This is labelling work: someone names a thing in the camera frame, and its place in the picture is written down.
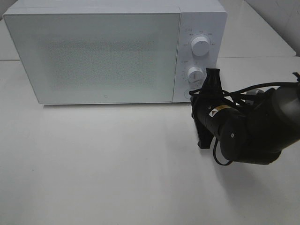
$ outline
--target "power knob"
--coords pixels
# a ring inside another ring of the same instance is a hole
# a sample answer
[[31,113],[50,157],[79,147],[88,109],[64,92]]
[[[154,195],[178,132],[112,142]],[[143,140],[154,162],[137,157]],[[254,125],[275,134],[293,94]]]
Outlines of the power knob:
[[203,80],[203,71],[199,67],[192,67],[187,71],[187,79],[190,83],[198,83]]
[[210,40],[208,37],[195,37],[191,42],[192,52],[196,56],[203,56],[210,50]]

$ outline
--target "microwave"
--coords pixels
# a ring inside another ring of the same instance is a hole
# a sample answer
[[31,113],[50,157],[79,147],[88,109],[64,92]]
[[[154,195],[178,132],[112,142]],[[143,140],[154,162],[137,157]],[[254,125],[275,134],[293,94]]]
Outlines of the microwave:
[[189,102],[217,62],[218,0],[18,0],[3,15],[41,104]]

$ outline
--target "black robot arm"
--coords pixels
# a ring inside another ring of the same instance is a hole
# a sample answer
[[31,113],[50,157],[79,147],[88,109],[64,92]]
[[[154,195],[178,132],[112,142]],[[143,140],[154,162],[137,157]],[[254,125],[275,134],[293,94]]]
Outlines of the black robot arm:
[[[229,93],[222,89],[219,69],[206,72],[202,88],[190,92],[192,117],[201,149],[210,148],[216,137],[214,158],[218,163],[218,141],[222,155],[229,160],[225,165],[232,161],[267,165],[300,139],[299,74],[294,73],[298,82],[265,83]],[[269,86],[280,87],[257,90]]]

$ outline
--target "white table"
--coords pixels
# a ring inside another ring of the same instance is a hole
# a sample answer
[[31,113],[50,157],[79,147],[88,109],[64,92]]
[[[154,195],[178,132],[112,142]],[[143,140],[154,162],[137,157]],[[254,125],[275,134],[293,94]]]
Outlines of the white table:
[[[228,19],[220,58],[296,55],[244,0],[221,0],[221,3]],[[0,60],[19,60],[3,20],[0,21]]]
[[[300,58],[219,59],[223,88],[295,81]],[[300,142],[269,166],[199,153],[189,104],[42,106],[0,62],[0,224],[300,221]]]

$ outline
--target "microwave window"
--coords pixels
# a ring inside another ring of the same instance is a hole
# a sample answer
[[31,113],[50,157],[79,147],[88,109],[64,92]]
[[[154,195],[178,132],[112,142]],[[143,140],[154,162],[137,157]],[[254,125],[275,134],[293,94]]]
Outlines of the microwave window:
[[172,102],[179,20],[179,14],[6,17],[42,104]]

